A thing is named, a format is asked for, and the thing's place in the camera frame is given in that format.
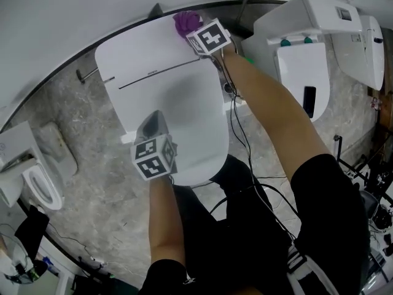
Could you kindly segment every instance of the white box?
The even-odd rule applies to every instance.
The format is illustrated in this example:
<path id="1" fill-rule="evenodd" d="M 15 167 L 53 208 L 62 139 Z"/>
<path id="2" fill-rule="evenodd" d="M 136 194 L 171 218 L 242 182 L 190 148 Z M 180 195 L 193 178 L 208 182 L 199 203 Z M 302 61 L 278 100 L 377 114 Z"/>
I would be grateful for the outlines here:
<path id="1" fill-rule="evenodd" d="M 171 173 L 175 156 L 170 135 L 160 135 L 131 147 L 133 164 L 146 181 Z"/>
<path id="2" fill-rule="evenodd" d="M 199 55 L 210 55 L 232 42 L 230 33 L 216 18 L 186 37 Z"/>

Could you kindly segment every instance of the white wall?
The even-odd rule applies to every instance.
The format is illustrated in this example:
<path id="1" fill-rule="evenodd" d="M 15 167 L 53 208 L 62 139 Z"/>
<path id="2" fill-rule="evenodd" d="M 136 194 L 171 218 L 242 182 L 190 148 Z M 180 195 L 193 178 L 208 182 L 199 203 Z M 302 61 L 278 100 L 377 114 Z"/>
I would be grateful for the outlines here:
<path id="1" fill-rule="evenodd" d="M 109 33 L 164 11 L 223 0 L 0 0 L 0 128 L 17 104 L 68 58 Z M 393 28 L 393 0 L 351 0 Z"/>

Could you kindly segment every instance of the purple glove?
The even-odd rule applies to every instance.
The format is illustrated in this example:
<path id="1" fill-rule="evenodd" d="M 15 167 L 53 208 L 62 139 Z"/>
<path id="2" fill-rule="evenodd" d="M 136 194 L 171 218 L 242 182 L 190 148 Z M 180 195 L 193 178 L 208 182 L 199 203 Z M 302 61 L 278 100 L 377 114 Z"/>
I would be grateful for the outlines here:
<path id="1" fill-rule="evenodd" d="M 203 25 L 200 15 L 194 11 L 182 11 L 173 16 L 177 33 L 184 39 Z"/>

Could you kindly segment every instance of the marble floor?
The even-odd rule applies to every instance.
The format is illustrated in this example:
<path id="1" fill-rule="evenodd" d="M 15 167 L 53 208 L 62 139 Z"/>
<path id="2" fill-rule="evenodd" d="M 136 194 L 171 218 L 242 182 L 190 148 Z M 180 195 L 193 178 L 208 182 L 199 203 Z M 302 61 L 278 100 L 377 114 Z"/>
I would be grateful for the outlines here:
<path id="1" fill-rule="evenodd" d="M 253 21 L 273 7 L 247 7 L 244 25 L 252 28 Z M 208 9 L 203 10 L 203 14 L 212 18 L 222 14 L 234 18 L 237 8 Z M 361 153 L 369 152 L 376 114 L 370 107 L 371 98 L 367 96 L 366 86 L 340 71 L 330 36 L 327 36 L 326 45 L 331 95 L 325 113 L 314 125 L 332 152 L 336 148 L 333 136 L 342 135 L 343 157 L 354 163 Z M 81 56 L 42 86 L 16 113 L 10 126 L 28 120 L 39 137 L 41 126 L 50 121 L 57 124 L 79 170 L 66 185 L 63 209 L 48 211 L 51 224 L 62 236 L 78 239 L 87 245 L 94 257 L 106 261 L 106 271 L 140 287 L 150 264 L 147 183 L 131 164 L 129 147 L 120 142 L 120 136 L 125 132 L 100 75 L 94 74 L 84 85 L 76 78 L 76 69 L 85 74 L 96 68 L 94 52 Z M 255 117 L 246 115 L 240 121 L 251 143 L 255 175 L 282 176 L 276 152 Z M 229 153 L 246 161 L 245 149 L 231 131 L 229 134 Z M 266 183 L 281 189 L 294 203 L 286 179 L 267 179 Z M 195 192 L 207 209 L 224 197 L 215 184 L 198 187 Z M 300 221 L 277 194 L 267 192 L 280 220 L 296 235 Z M 29 197 L 31 193 L 25 189 L 23 200 L 28 202 Z M 225 217 L 225 205 L 214 212 L 214 217 Z M 75 258 L 82 256 L 93 267 L 97 266 L 89 261 L 81 245 L 59 238 L 50 227 L 48 231 Z"/>

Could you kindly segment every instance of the black cable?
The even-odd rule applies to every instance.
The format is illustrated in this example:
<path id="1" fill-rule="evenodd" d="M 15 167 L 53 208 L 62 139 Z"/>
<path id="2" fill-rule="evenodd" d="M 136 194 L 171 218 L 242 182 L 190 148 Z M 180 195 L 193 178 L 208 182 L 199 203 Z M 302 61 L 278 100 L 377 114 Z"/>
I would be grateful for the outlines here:
<path id="1" fill-rule="evenodd" d="M 210 185 L 212 183 L 213 183 L 213 181 L 211 181 L 210 183 L 207 183 L 207 184 L 200 184 L 199 186 L 192 187 L 191 189 L 196 189 L 196 188 L 199 188 L 199 187 L 205 187 L 205 186 L 208 186 L 208 185 Z"/>
<path id="2" fill-rule="evenodd" d="M 298 212 L 297 212 L 297 211 L 295 210 L 295 208 L 289 203 L 289 201 L 287 200 L 287 198 L 285 198 L 285 195 L 283 195 L 281 192 L 279 192 L 276 188 L 274 188 L 274 187 L 271 186 L 271 185 L 268 185 L 268 184 L 261 184 L 261 183 L 259 183 L 259 184 L 260 184 L 262 187 L 267 187 L 267 188 L 270 188 L 271 190 L 277 192 L 277 193 L 285 200 L 285 202 L 289 205 L 289 207 L 290 207 L 291 210 L 296 214 L 296 216 L 297 216 L 298 218 L 300 218 Z"/>
<path id="3" fill-rule="evenodd" d="M 56 234 L 57 234 L 60 238 L 62 238 L 62 239 L 71 239 L 71 240 L 74 240 L 75 242 L 77 242 L 78 244 L 80 244 L 81 246 L 83 246 L 84 249 L 85 249 L 85 251 L 87 252 L 87 254 L 91 257 L 91 259 L 94 259 L 94 257 L 91 255 L 91 253 L 88 252 L 87 246 L 86 246 L 85 244 L 83 244 L 83 243 L 81 243 L 80 241 L 78 241 L 78 239 L 74 239 L 74 238 L 71 238 L 71 237 L 64 237 L 64 236 L 61 236 L 61 235 L 59 234 L 59 232 L 57 231 L 57 229 L 56 229 L 55 226 L 53 226 L 51 223 L 48 223 L 48 225 L 51 225 L 51 226 L 53 227 L 53 229 L 55 230 Z"/>
<path id="4" fill-rule="evenodd" d="M 280 179 L 287 178 L 287 176 L 267 176 L 267 177 L 257 177 L 257 179 Z"/>
<path id="5" fill-rule="evenodd" d="M 10 224 L 7 224 L 7 223 L 1 223 L 1 224 L 0 224 L 0 226 L 3 226 L 3 225 L 6 225 L 6 226 L 8 226 L 9 228 L 11 228 L 11 229 L 14 231 L 14 233 L 16 232 L 16 230 L 15 230 Z"/>
<path id="6" fill-rule="evenodd" d="M 225 60 L 224 60 L 224 51 L 223 51 L 222 49 L 221 49 L 221 59 L 222 59 L 222 63 L 223 63 L 224 68 L 225 68 L 224 76 L 225 76 L 225 77 L 228 76 L 229 80 L 227 80 L 227 82 L 230 81 L 231 84 L 232 84 L 233 99 L 232 99 L 232 101 L 231 101 L 231 110 L 230 110 L 230 122 L 231 122 L 231 127 L 232 127 L 232 130 L 233 130 L 233 133 L 234 133 L 236 139 L 246 148 L 246 151 L 247 151 L 247 154 L 248 154 L 249 167 L 250 167 L 250 171 L 251 171 L 251 178 L 252 178 L 252 182 L 254 183 L 254 172 L 253 172 L 252 160 L 251 160 L 251 146 L 250 146 L 250 144 L 249 144 L 249 142 L 248 142 L 246 133 L 244 132 L 243 127 L 242 127 L 241 124 L 240 124 L 240 120 L 239 120 L 239 116 L 238 116 L 238 112 L 237 112 L 237 106 L 236 106 L 236 98 L 237 98 L 237 97 L 240 97 L 240 96 L 238 95 L 238 91 L 237 91 L 237 88 L 236 88 L 236 86 L 235 86 L 235 83 L 233 82 L 233 80 L 232 80 L 232 78 L 231 78 L 231 76 L 230 76 L 230 74 L 229 74 L 229 72 L 228 72 L 228 69 L 227 69 L 227 66 L 226 66 Z M 233 110 L 234 110 L 234 112 L 235 112 L 235 117 L 236 117 L 236 119 L 237 119 L 237 121 L 238 121 L 238 125 L 239 125 L 239 127 L 240 127 L 240 130 L 241 130 L 243 136 L 244 136 L 244 139 L 246 140 L 246 143 L 247 143 L 248 148 L 247 148 L 246 145 L 239 139 L 239 137 L 237 136 L 237 134 L 235 133 L 235 131 L 234 131 L 234 129 L 233 129 L 233 123 L 232 123 L 232 103 L 233 103 Z M 266 203 L 266 202 L 263 200 L 263 198 L 259 195 L 256 186 L 253 185 L 253 186 L 251 186 L 251 187 L 254 187 L 255 193 L 258 195 L 259 199 L 260 199 L 260 200 L 263 202 L 263 204 L 265 204 L 265 206 L 272 212 L 273 216 L 276 218 L 277 222 L 280 224 L 280 226 L 282 227 L 282 229 L 284 229 L 284 230 L 289 234 L 289 236 L 291 237 L 291 240 L 294 241 L 294 240 L 295 240 L 295 236 L 294 236 L 292 233 L 289 232 L 289 230 L 285 227 L 285 225 L 277 218 L 277 216 L 275 215 L 275 213 L 273 212 L 273 210 L 270 209 L 270 207 L 267 205 L 267 203 Z"/>
<path id="7" fill-rule="evenodd" d="M 278 179 L 278 178 L 287 178 L 286 176 L 267 176 L 267 177 L 257 177 L 257 179 Z M 214 181 L 211 181 L 210 183 L 206 183 L 206 184 L 200 184 L 198 186 L 195 187 L 191 187 L 191 189 L 196 189 L 196 188 L 200 188 L 200 187 L 205 187 L 208 186 L 210 184 L 214 183 Z"/>
<path id="8" fill-rule="evenodd" d="M 376 233 L 379 233 L 379 234 L 385 234 L 386 233 L 386 229 L 376 229 L 374 226 L 372 226 L 371 224 L 369 224 L 368 226 L 371 226 L 372 228 L 374 228 L 375 230 L 377 230 L 377 232 Z"/>
<path id="9" fill-rule="evenodd" d="M 218 208 L 221 204 L 223 204 L 227 200 L 228 200 L 228 197 L 225 197 L 224 199 L 221 199 L 216 205 L 214 205 L 214 208 L 211 209 L 210 214 L 212 214 L 216 210 L 216 208 Z"/>

